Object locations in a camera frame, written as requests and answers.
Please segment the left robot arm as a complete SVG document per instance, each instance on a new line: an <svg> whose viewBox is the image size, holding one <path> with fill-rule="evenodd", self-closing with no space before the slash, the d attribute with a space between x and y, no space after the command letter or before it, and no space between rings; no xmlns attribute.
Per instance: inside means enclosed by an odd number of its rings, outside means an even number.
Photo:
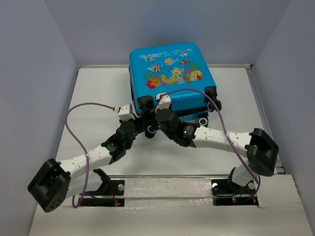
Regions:
<svg viewBox="0 0 315 236"><path fill-rule="evenodd" d="M45 161L27 190L44 212L55 210L66 199L72 181L120 160L142 132L143 126L135 121L121 122L115 134L87 154L59 162L53 158Z"/></svg>

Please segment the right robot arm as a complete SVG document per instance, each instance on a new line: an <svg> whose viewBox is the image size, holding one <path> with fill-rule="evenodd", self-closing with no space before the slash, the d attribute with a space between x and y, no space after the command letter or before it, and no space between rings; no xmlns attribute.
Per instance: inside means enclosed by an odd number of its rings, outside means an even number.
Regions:
<svg viewBox="0 0 315 236"><path fill-rule="evenodd" d="M230 192L239 192L259 176L274 175L279 146L263 129L255 128L249 133L224 132L182 122L177 114L169 109L158 110L156 121L160 130L180 146L235 153L241 164L231 170L226 181Z"/></svg>

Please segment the blue hard-shell suitcase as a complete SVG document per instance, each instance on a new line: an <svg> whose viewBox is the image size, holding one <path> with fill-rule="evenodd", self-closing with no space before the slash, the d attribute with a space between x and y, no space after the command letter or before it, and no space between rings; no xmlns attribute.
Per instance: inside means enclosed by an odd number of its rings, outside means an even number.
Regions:
<svg viewBox="0 0 315 236"><path fill-rule="evenodd" d="M208 125L208 113L221 108L217 86L194 43L177 43L135 49L129 54L130 87L136 114L142 118L143 132L153 138L156 96L170 93L171 110L181 121Z"/></svg>

